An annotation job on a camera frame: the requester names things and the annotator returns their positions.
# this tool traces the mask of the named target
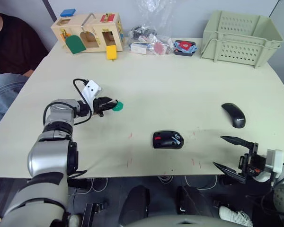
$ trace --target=black shirt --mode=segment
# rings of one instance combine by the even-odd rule
[[[1,14],[0,73],[24,74],[35,70],[48,54],[38,34],[23,20]]]

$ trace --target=plastic bag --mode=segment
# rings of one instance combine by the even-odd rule
[[[171,12],[176,0],[137,0],[142,23],[129,32],[129,50],[134,53],[172,53]]]

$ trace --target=light green plastic basket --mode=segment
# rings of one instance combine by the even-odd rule
[[[283,38],[264,16],[216,11],[203,33],[202,58],[262,66]]]

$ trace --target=blue block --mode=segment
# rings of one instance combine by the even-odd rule
[[[74,15],[76,12],[76,9],[65,9],[63,12],[60,14],[61,17],[71,17]]]

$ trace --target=mouse logo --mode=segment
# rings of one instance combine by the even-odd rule
[[[175,137],[172,136],[172,138],[175,140],[175,142],[179,145],[181,142],[179,140],[177,140]]]

